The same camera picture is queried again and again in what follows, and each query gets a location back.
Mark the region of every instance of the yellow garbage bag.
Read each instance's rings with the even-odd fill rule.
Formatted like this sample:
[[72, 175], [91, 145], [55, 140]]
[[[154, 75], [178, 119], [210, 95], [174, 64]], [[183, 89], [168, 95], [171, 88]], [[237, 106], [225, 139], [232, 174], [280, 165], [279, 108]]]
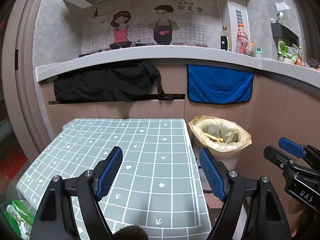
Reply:
[[[216, 159], [229, 159], [235, 153], [250, 145], [251, 135], [235, 122], [212, 116], [197, 116], [189, 127], [203, 147], [208, 147]], [[211, 140], [212, 135], [221, 140]]]

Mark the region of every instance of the dark hair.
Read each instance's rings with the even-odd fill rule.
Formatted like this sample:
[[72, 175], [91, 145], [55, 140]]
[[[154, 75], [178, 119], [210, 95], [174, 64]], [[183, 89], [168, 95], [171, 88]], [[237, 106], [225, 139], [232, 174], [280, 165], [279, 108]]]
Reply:
[[148, 240], [147, 233], [139, 226], [128, 226], [115, 232], [115, 240]]
[[155, 8], [155, 11], [165, 11], [165, 12], [170, 12], [172, 13], [174, 9], [170, 5], [159, 5]]
[[131, 19], [131, 14], [128, 11], [121, 11], [121, 12], [116, 13], [113, 16], [111, 26], [117, 28], [117, 30], [119, 30], [120, 24], [116, 22], [116, 19], [118, 19], [120, 16], [127, 18], [127, 20], [124, 23], [128, 23]]

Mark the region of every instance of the green plastic bag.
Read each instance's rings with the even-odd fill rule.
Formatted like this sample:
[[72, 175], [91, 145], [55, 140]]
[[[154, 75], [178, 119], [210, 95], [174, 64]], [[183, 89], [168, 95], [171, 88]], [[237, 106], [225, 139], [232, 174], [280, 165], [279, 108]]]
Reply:
[[9, 222], [11, 227], [13, 228], [13, 230], [16, 232], [16, 234], [21, 237], [21, 233], [20, 233], [18, 222], [12, 216], [10, 216], [8, 211], [4, 211], [3, 215], [7, 219], [7, 221]]
[[297, 58], [299, 56], [299, 52], [295, 47], [289, 47], [287, 46], [284, 41], [279, 41], [278, 43], [278, 53], [286, 58], [292, 59], [294, 62], [297, 61]]
[[12, 200], [12, 204], [7, 206], [5, 216], [18, 236], [23, 240], [30, 239], [35, 217], [20, 200]]

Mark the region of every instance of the wall tile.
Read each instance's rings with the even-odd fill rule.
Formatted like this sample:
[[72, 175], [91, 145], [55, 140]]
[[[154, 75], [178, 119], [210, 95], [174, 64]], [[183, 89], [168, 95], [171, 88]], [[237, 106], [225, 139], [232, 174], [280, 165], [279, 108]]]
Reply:
[[207, 25], [208, 27], [208, 47], [214, 49], [221, 48], [221, 39], [220, 39], [220, 32], [221, 26], [220, 25]]
[[263, 57], [278, 60], [277, 44], [272, 37], [269, 18], [276, 19], [279, 11], [284, 14], [284, 25], [296, 33], [300, 40], [302, 39], [299, 15], [293, 0], [245, 0], [245, 3], [251, 41], [263, 48]]
[[79, 57], [81, 54], [81, 36], [71, 33], [58, 33], [58, 40], [52, 47], [52, 63], [65, 62]]
[[250, 38], [255, 47], [262, 48], [262, 57], [278, 60], [277, 45], [273, 40], [268, 22], [251, 25]]
[[53, 48], [58, 43], [58, 34], [57, 31], [34, 30], [32, 48], [34, 67], [61, 62], [53, 60]]
[[63, 0], [41, 0], [33, 36], [33, 68], [36, 97], [51, 139], [54, 134], [44, 107], [35, 67], [68, 61], [81, 54], [82, 10]]
[[244, 0], [247, 7], [249, 26], [260, 24], [266, 21], [269, 17], [267, 7], [262, 2], [263, 0]]

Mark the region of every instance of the blue gripper pad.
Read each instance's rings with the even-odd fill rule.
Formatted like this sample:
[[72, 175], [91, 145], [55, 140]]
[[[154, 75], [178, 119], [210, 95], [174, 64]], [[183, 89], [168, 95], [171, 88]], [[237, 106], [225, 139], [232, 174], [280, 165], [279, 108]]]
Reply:
[[297, 158], [303, 158], [306, 156], [306, 152], [301, 145], [296, 144], [287, 138], [282, 137], [279, 140], [279, 147]]
[[212, 156], [208, 148], [200, 150], [199, 162], [213, 194], [224, 202], [230, 190], [227, 168]]
[[113, 147], [108, 157], [99, 161], [94, 168], [92, 188], [97, 201], [108, 195], [109, 190], [122, 163], [123, 154], [120, 147]]

